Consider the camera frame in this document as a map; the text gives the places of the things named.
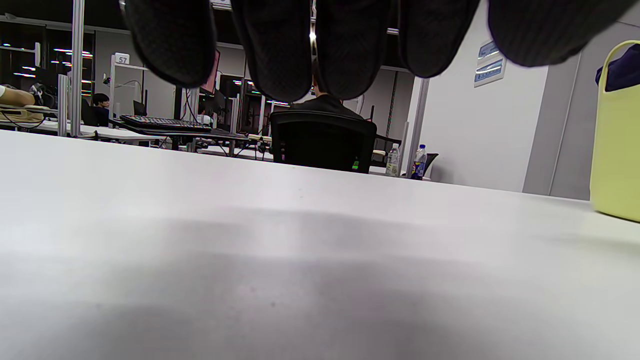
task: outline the yellow bag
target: yellow bag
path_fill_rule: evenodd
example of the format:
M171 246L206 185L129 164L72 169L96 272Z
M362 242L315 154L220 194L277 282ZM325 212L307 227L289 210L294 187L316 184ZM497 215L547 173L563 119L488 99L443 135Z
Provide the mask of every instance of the yellow bag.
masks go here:
M598 117L591 168L591 203L597 211L640 221L640 85L606 92L607 56L598 84Z

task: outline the plastic bottle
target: plastic bottle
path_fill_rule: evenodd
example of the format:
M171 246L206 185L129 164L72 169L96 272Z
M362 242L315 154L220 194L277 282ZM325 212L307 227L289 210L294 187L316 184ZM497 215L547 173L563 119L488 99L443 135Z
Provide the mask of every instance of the plastic bottle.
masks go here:
M387 155L387 176L398 177L399 169L400 150L398 149L398 144L395 143Z
M420 145L420 149L415 153L415 160L413 162L413 170L411 172L411 178L413 180L422 180L424 177L424 171L427 165L427 149L425 145Z

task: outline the sign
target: sign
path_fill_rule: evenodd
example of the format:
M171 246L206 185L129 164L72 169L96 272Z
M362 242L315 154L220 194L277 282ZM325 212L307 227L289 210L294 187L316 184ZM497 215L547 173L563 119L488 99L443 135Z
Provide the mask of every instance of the sign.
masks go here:
M487 40L480 45L476 73L474 74L474 88L493 83L504 78L504 67L507 59L504 58L493 40Z
M129 64L129 54L116 53L116 63L119 64Z

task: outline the keyboard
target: keyboard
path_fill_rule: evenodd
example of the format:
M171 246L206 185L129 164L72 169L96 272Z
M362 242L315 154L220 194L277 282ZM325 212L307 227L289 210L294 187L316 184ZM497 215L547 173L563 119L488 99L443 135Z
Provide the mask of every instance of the keyboard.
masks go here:
M210 133L211 127L199 122L189 122L175 119L162 119L158 117L144 117L135 115L122 115L120 117L125 124L141 129L156 129L165 131L189 131L192 133Z

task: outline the monitor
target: monitor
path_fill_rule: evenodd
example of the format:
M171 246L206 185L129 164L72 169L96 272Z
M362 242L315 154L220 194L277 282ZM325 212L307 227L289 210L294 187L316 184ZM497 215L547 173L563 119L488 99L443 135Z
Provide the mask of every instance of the monitor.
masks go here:
M133 115L147 116L147 106L142 102L133 100Z
M204 90L215 94L216 93L216 77L218 77L218 64L220 62L220 52L216 50L216 58L213 61L213 71L209 75L209 80L201 86Z

